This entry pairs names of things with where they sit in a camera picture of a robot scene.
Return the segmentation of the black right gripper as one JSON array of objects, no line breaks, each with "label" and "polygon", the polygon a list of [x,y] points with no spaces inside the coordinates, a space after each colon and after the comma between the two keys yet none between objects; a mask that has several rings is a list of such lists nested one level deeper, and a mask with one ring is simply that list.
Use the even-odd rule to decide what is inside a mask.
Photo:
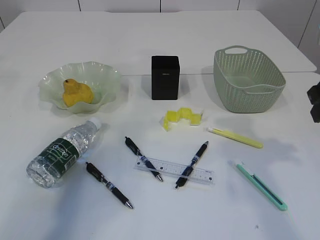
[{"label": "black right gripper", "polygon": [[314,123],[320,122],[320,82],[317,85],[313,85],[307,91],[308,99],[312,105],[310,115],[312,116]]}]

